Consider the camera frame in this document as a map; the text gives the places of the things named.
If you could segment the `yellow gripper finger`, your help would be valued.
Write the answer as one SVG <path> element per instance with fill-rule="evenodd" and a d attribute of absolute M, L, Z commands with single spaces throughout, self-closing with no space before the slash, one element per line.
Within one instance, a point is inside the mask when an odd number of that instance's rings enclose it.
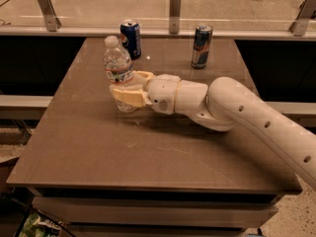
<path fill-rule="evenodd" d="M 110 91 L 116 100 L 137 108 L 142 108 L 146 105 L 150 106 L 152 104 L 149 94 L 143 90 L 141 84 L 130 86 L 112 85 Z"/>
<path fill-rule="evenodd" d="M 150 80 L 152 80 L 155 75 L 149 71 L 134 71 L 134 82 L 136 84 L 141 84 L 143 87 L 146 87 Z"/>

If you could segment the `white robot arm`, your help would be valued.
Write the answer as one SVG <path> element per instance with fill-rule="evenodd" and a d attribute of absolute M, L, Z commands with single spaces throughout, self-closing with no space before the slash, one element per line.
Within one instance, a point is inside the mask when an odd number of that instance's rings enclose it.
<path fill-rule="evenodd" d="M 206 85 L 170 74 L 134 71 L 127 84 L 110 86 L 119 102 L 157 113 L 180 114 L 204 127 L 228 131 L 239 123 L 263 140 L 316 189 L 316 136 L 285 117 L 240 82 L 219 77 Z"/>

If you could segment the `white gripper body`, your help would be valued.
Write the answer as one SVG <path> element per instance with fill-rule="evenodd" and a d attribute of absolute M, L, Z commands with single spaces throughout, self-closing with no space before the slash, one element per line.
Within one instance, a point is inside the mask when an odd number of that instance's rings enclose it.
<path fill-rule="evenodd" d="M 147 93 L 153 111 L 166 115 L 175 112 L 175 98 L 180 81 L 179 76 L 169 74 L 155 76 L 149 81 Z"/>

